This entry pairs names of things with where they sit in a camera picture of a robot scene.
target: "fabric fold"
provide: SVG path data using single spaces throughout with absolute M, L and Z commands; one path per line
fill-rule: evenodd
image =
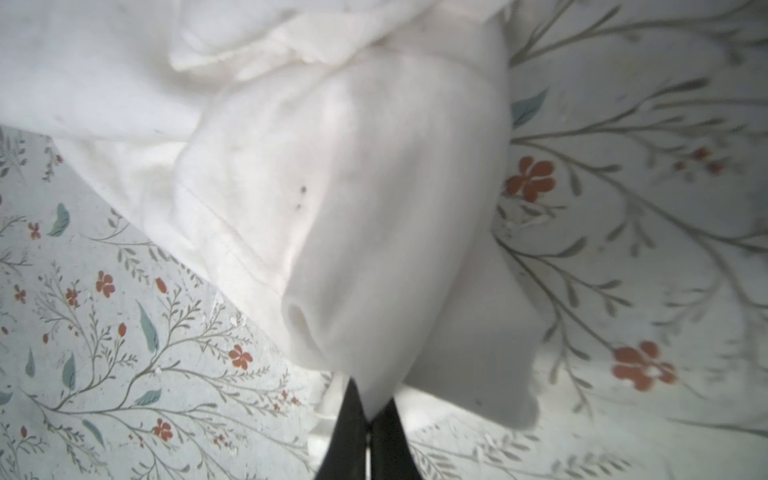
M 90 2 L 62 3 L 56 15 Z M 0 33 L 71 76 L 0 80 L 0 121 L 56 136 L 99 194 L 291 360 L 354 377 L 367 416 L 406 381 L 530 424 L 542 326 L 488 235 L 510 134 L 498 19 L 426 0 L 296 0 L 249 30 L 231 20 L 237 2 L 160 3 L 110 0 L 85 32 L 61 27 L 93 43 L 66 66 L 42 27 Z M 43 16 L 9 4 L 0 13 Z M 136 84 L 87 76 L 108 54 Z M 56 108 L 11 96 L 24 92 Z

